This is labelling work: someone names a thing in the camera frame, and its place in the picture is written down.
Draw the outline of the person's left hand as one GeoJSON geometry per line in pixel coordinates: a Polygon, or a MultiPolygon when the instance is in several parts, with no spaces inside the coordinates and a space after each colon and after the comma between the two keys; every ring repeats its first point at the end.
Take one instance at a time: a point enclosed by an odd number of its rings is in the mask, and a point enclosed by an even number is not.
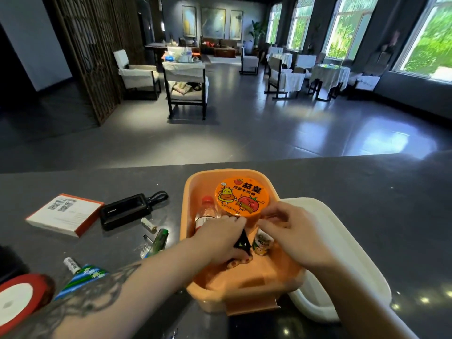
{"type": "Polygon", "coordinates": [[[245,217],[222,216],[209,220],[189,239],[194,262],[199,269],[223,264],[230,259],[244,260],[246,252],[233,246],[246,225],[245,217]]]}

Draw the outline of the person's right hand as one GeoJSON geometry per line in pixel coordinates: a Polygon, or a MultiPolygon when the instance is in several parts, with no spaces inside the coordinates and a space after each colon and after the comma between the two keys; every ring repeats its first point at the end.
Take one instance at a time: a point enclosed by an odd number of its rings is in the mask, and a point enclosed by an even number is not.
{"type": "Polygon", "coordinates": [[[320,270],[343,269],[321,236],[314,217],[304,208],[273,202],[262,210],[259,221],[284,222],[284,241],[278,244],[308,271],[318,273],[320,270]]]}

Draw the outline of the small black triangular packet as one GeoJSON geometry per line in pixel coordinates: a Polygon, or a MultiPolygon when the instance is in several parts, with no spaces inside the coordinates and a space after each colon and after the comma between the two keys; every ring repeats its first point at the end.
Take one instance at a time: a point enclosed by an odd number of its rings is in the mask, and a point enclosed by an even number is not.
{"type": "Polygon", "coordinates": [[[245,229],[242,230],[239,239],[235,242],[233,247],[235,249],[240,249],[240,250],[246,252],[246,254],[248,256],[252,256],[251,244],[250,244],[250,241],[248,239],[248,236],[247,236],[247,233],[246,233],[245,229]]]}

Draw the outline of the person's left forearm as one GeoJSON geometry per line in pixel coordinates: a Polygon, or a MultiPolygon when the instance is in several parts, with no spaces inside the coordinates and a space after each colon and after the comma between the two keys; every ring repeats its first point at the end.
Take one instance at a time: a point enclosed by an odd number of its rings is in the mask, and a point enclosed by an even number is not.
{"type": "Polygon", "coordinates": [[[183,240],[45,306],[0,339],[130,339],[211,261],[211,250],[183,240]]]}

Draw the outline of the person's right forearm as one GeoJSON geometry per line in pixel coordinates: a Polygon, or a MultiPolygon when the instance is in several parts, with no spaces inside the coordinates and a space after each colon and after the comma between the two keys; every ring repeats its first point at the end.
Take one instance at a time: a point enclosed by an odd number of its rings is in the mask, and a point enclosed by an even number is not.
{"type": "Polygon", "coordinates": [[[302,266],[323,286],[351,338],[419,339],[347,264],[330,256],[302,266]]]}

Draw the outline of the small yellow green can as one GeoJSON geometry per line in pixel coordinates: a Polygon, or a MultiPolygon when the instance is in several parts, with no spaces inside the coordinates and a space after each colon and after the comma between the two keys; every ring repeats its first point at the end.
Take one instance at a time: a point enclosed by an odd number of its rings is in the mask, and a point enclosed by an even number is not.
{"type": "Polygon", "coordinates": [[[261,228],[257,229],[252,242],[252,249],[258,256],[266,256],[274,245],[274,238],[264,232],[261,228]]]}

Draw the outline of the orange instant noodle bowl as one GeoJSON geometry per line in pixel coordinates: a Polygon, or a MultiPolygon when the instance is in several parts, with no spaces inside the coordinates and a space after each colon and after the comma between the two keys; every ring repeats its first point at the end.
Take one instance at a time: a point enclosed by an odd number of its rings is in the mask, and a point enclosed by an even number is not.
{"type": "Polygon", "coordinates": [[[262,182],[243,176],[223,179],[214,195],[222,214],[237,217],[256,217],[270,202],[270,195],[262,182]]]}

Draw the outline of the red-capped drink bottle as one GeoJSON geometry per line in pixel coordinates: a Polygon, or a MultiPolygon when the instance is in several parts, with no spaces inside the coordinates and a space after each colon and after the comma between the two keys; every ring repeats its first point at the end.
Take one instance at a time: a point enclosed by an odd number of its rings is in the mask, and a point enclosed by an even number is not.
{"type": "Polygon", "coordinates": [[[212,196],[205,196],[201,200],[201,205],[196,213],[194,220],[194,232],[196,233],[205,222],[218,219],[221,213],[218,209],[218,204],[212,196]]]}

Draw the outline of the white plastic tray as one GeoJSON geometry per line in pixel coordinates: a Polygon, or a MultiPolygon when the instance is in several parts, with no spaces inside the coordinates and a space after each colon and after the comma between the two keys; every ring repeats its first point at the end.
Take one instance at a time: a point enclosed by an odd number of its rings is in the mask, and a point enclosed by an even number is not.
{"type": "MultiPolygon", "coordinates": [[[[384,303],[391,304],[392,293],[385,277],[327,205],[314,198],[286,198],[282,201],[304,208],[314,216],[321,235],[335,255],[349,264],[384,303]]],[[[308,319],[317,323],[339,322],[333,302],[311,272],[306,272],[303,284],[288,295],[294,306],[308,319]]]]}

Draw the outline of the white battery with grey print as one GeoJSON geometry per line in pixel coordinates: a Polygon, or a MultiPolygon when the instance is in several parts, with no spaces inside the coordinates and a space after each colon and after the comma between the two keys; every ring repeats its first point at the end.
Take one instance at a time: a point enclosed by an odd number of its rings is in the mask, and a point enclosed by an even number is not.
{"type": "Polygon", "coordinates": [[[68,268],[72,275],[76,275],[81,271],[80,265],[71,257],[66,257],[63,263],[65,267],[68,268]]]}

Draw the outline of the white and orange box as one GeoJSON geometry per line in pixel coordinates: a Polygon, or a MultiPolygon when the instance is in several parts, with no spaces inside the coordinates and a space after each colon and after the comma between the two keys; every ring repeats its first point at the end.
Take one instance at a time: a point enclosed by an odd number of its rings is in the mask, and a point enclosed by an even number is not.
{"type": "Polygon", "coordinates": [[[32,226],[79,238],[98,220],[104,205],[61,193],[25,220],[32,226]]]}

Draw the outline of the white-framed window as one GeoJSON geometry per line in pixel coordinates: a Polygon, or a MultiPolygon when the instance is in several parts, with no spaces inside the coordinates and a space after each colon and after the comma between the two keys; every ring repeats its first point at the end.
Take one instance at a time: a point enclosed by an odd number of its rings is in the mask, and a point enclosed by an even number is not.
{"type": "Polygon", "coordinates": [[[279,21],[282,11],[282,3],[271,6],[268,17],[268,29],[266,34],[266,43],[275,45],[278,34],[279,21]]]}
{"type": "Polygon", "coordinates": [[[452,85],[452,0],[428,0],[393,72],[452,85]]]}
{"type": "Polygon", "coordinates": [[[295,3],[287,39],[287,49],[289,51],[303,50],[314,3],[315,0],[297,0],[295,3]]]}
{"type": "Polygon", "coordinates": [[[378,0],[337,0],[322,52],[336,60],[355,60],[378,0]]]}

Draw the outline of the narrow framed painting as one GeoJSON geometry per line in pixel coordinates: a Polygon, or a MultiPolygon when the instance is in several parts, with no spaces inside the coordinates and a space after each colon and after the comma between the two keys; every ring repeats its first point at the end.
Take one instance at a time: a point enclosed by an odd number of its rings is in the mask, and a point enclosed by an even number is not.
{"type": "Polygon", "coordinates": [[[230,39],[242,39],[244,12],[242,10],[231,10],[230,12],[230,39]]]}
{"type": "Polygon", "coordinates": [[[182,5],[182,21],[184,37],[197,36],[197,11],[195,6],[182,5]]]}

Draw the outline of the red ribbon spool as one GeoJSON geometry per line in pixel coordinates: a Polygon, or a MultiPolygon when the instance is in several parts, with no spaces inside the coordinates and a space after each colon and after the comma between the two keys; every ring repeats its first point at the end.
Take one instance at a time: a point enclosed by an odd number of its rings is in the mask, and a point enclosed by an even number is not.
{"type": "Polygon", "coordinates": [[[55,282],[39,273],[17,276],[0,285],[0,337],[53,299],[55,282]]]}

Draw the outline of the wooden lattice screen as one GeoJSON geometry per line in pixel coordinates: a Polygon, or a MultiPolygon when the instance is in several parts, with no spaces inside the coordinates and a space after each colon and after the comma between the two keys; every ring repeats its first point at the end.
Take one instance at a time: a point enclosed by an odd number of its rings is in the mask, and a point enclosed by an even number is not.
{"type": "Polygon", "coordinates": [[[114,52],[145,62],[135,0],[52,0],[98,125],[123,100],[114,52]]]}

